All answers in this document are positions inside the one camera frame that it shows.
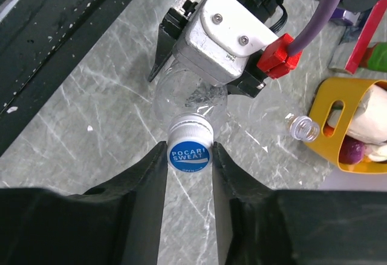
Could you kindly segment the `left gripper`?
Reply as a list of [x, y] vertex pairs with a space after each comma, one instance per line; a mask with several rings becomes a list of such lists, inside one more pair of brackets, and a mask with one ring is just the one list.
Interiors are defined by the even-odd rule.
[[186, 0], [182, 11], [170, 8], [158, 28], [157, 47], [148, 82], [169, 59], [230, 94], [254, 98], [265, 87], [257, 66], [263, 51], [278, 39], [286, 11], [271, 27], [265, 21], [283, 0]]

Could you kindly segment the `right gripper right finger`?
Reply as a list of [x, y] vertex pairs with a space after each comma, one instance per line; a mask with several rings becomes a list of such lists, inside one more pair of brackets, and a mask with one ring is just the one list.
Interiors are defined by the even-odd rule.
[[213, 146], [220, 264], [385, 264], [386, 194], [272, 190]]

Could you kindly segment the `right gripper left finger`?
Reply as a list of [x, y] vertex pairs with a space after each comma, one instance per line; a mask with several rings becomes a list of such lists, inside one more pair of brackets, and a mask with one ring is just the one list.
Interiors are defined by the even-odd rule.
[[1, 190], [2, 264], [156, 264], [167, 146], [82, 195]]

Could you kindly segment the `blue white bottle cap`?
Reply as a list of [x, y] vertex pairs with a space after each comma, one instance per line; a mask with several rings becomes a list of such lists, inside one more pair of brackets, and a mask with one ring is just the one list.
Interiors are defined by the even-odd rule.
[[205, 117], [181, 114], [167, 129], [168, 163], [181, 172], [200, 172], [212, 164], [213, 143], [214, 130]]

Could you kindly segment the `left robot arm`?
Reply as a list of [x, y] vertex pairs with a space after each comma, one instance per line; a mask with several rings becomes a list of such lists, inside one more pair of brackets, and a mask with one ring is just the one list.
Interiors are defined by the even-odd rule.
[[[266, 78], [279, 79], [297, 67], [302, 50], [338, 10], [375, 13], [386, 2], [317, 1], [317, 9], [296, 37], [281, 34], [288, 19], [284, 0], [186, 1], [182, 11], [170, 9], [159, 25], [148, 81], [174, 58], [213, 86], [254, 98]], [[277, 9], [283, 10], [281, 17], [266, 26]]]

